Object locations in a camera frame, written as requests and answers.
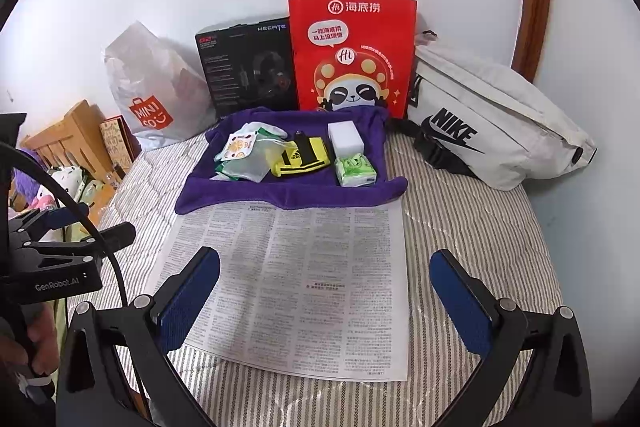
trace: cartoon panda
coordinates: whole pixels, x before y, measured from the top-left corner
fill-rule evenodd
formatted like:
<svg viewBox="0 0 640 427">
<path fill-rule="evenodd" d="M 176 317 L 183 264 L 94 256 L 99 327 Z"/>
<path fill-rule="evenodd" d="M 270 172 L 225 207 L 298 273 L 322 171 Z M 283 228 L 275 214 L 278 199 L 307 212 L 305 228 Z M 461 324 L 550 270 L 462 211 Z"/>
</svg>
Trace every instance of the cartoon panda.
<svg viewBox="0 0 640 427">
<path fill-rule="evenodd" d="M 388 79 L 388 68 L 378 55 L 342 48 L 318 64 L 314 86 L 320 108 L 327 111 L 355 105 L 386 107 Z"/>
</svg>

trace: nike swoosh logo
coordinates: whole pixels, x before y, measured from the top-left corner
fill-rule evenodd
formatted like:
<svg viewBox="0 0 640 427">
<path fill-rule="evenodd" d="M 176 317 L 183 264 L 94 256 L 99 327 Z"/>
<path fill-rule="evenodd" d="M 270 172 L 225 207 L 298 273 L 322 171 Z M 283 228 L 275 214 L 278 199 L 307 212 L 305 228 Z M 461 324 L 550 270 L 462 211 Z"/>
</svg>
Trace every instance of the nike swoosh logo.
<svg viewBox="0 0 640 427">
<path fill-rule="evenodd" d="M 443 134 L 440 131 L 437 131 L 433 128 L 433 125 L 431 125 L 431 118 L 433 117 L 433 115 L 431 115 L 430 117 L 426 118 L 423 122 L 422 125 L 427 124 L 429 126 L 429 129 L 431 129 L 431 136 L 433 136 L 434 138 L 437 138 L 438 140 L 442 140 L 448 143 L 452 143 L 453 145 L 457 145 L 459 147 L 464 147 L 465 149 L 470 149 L 472 151 L 476 151 L 479 152 L 481 154 L 484 154 L 482 151 L 479 151 L 478 149 L 474 149 L 473 147 L 467 145 L 466 143 L 464 143 L 462 140 L 455 140 L 452 137 L 448 136 L 447 134 Z"/>
</svg>

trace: human hand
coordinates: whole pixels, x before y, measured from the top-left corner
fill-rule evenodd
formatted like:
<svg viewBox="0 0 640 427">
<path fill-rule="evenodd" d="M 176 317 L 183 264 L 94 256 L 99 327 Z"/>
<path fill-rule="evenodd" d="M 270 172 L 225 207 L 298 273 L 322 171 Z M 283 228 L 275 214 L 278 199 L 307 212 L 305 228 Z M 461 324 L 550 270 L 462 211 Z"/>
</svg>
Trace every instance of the human hand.
<svg viewBox="0 0 640 427">
<path fill-rule="evenodd" d="M 27 335 L 35 345 L 36 355 L 31 368 L 36 375 L 50 375 L 60 363 L 56 325 L 51 306 L 45 304 L 40 314 L 27 327 Z M 24 348 L 15 341 L 0 335 L 0 360 L 4 363 L 26 365 L 29 357 Z"/>
</svg>

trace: wooden headboard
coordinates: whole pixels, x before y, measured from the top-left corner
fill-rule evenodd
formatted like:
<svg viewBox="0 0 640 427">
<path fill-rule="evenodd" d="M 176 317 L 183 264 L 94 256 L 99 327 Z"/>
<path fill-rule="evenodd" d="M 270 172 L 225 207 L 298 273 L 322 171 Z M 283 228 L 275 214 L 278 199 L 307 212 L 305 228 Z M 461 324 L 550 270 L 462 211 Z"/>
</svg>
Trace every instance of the wooden headboard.
<svg viewBox="0 0 640 427">
<path fill-rule="evenodd" d="M 82 100 L 62 120 L 35 136 L 27 136 L 20 145 L 38 153 L 49 167 L 81 166 L 95 179 L 108 184 L 108 172 L 119 178 L 102 141 L 100 122 L 97 110 Z"/>
</svg>

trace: striped bedsheet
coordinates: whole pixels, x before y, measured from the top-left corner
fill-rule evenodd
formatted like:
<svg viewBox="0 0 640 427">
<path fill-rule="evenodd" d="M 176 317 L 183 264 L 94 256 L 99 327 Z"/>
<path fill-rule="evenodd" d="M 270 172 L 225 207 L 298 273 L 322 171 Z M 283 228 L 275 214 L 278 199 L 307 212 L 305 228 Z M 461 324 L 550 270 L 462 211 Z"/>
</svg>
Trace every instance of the striped bedsheet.
<svg viewBox="0 0 640 427">
<path fill-rule="evenodd" d="M 174 203 L 187 174 L 206 148 L 203 135 L 143 153 L 106 209 L 101 228 L 132 222 L 138 237 L 116 255 L 132 299 L 142 292 L 175 219 Z M 561 304 L 558 281 L 538 222 L 521 186 L 493 190 L 478 180 L 436 171 L 401 135 L 386 144 L 389 176 L 405 176 L 402 197 L 410 301 L 408 380 L 348 383 L 288 377 L 228 362 L 189 346 L 169 359 L 218 427 L 362 426 L 428 427 L 471 375 L 478 357 L 460 341 L 428 277 L 430 254 L 448 248 L 495 296 L 521 308 L 553 312 Z M 70 299 L 98 309 L 120 305 L 106 263 L 104 288 Z M 489 423 L 508 409 L 526 367 L 521 355 Z M 130 360 L 123 366 L 133 386 Z"/>
</svg>

